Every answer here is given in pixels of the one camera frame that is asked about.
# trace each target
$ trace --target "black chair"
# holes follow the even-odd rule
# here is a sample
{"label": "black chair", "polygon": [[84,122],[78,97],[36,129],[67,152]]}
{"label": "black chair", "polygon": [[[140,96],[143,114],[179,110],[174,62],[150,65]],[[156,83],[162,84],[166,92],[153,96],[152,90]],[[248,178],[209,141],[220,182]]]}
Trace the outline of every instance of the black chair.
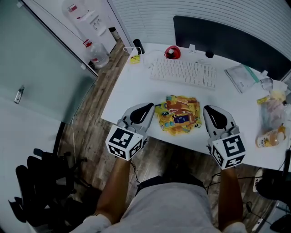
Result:
{"label": "black chair", "polygon": [[69,232],[74,228],[65,224],[66,210],[61,201],[71,193],[75,193],[75,182],[90,188],[82,178],[76,178],[75,169],[87,159],[80,159],[69,168],[67,152],[64,156],[34,149],[34,154],[41,159],[29,156],[27,167],[21,165],[16,168],[16,175],[20,187],[21,198],[15,197],[15,202],[9,202],[16,218],[28,222],[37,232]]}

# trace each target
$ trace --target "juice bottle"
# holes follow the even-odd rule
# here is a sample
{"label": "juice bottle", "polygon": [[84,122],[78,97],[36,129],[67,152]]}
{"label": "juice bottle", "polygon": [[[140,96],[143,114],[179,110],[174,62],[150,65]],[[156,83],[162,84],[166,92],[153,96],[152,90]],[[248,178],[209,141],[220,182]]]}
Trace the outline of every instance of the juice bottle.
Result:
{"label": "juice bottle", "polygon": [[273,147],[278,145],[280,142],[284,141],[286,138],[286,128],[280,126],[277,130],[269,131],[261,136],[256,138],[256,146],[259,148],[262,147]]}

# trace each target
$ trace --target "keyboard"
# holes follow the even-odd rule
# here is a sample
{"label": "keyboard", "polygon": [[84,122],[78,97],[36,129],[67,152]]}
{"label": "keyboard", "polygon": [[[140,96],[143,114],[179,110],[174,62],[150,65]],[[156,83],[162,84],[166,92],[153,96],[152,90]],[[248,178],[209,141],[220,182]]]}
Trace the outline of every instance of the keyboard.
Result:
{"label": "keyboard", "polygon": [[151,79],[214,89],[216,68],[188,61],[159,58],[154,61]]}

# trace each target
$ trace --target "wooden floor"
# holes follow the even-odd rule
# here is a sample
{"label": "wooden floor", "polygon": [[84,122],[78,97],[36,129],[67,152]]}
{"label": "wooden floor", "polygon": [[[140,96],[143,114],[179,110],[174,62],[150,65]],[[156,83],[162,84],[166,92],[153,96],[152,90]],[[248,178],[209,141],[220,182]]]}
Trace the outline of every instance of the wooden floor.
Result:
{"label": "wooden floor", "polygon": [[[93,187],[102,190],[113,167],[115,158],[109,155],[105,147],[105,140],[110,130],[111,123],[102,120],[101,114],[114,87],[114,84],[127,61],[128,54],[122,48],[123,43],[119,40],[113,52],[109,64],[99,71],[99,77],[87,97],[83,101],[73,119],[73,130],[71,125],[66,125],[60,142],[59,154],[70,151],[74,155],[73,132],[75,138],[75,157],[88,158],[78,171],[79,174]],[[133,159],[136,165],[136,173],[140,182],[163,174],[168,164],[176,161],[185,161],[191,174],[200,179],[208,186],[211,177],[220,172],[215,160],[199,152],[178,147],[154,138],[150,138],[146,147]],[[239,177],[253,177],[257,167],[240,165],[237,167]],[[213,182],[219,181],[219,176],[214,177]],[[252,202],[252,211],[260,216],[266,217],[271,211],[274,203],[253,193],[253,179],[240,179],[243,202]],[[130,184],[127,203],[133,199],[136,193],[137,182],[133,169],[130,173]],[[76,188],[78,193],[76,199],[82,199],[84,189]],[[217,226],[219,184],[209,189],[209,199],[214,217],[214,225]],[[251,232],[258,217],[247,212],[244,205],[244,223],[247,231]]]}

